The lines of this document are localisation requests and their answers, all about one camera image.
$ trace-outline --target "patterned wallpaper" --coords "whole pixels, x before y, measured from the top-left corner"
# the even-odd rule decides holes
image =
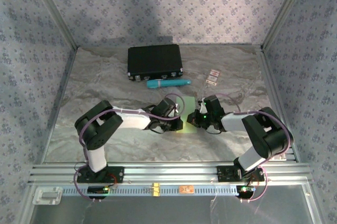
[[[14,223],[39,163],[70,48],[41,0],[0,0],[0,223]]]
[[[284,0],[54,0],[79,46],[261,44]]]
[[[267,53],[303,162],[337,223],[337,0],[298,0]]]

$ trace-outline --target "black case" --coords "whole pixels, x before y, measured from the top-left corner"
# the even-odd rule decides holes
[[[132,81],[182,76],[183,64],[179,46],[172,44],[129,48],[127,75]]]

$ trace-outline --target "orange label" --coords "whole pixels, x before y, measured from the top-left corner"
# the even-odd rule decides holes
[[[179,193],[180,194],[193,194],[194,186],[179,186]]]

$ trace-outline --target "wall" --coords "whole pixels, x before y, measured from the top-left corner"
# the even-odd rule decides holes
[[[267,56],[326,218],[337,223],[337,0],[298,0]]]
[[[261,44],[284,0],[54,0],[79,46]]]
[[[41,0],[0,0],[0,223],[18,218],[39,163],[70,48]]]

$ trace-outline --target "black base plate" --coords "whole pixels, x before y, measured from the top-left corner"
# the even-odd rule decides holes
[[[261,168],[257,168],[251,173],[240,176],[241,170],[236,166],[217,166],[217,180],[218,182],[263,182],[264,175]]]
[[[82,168],[79,173],[77,183],[122,183],[124,167],[106,166],[103,170],[95,173],[88,166]]]

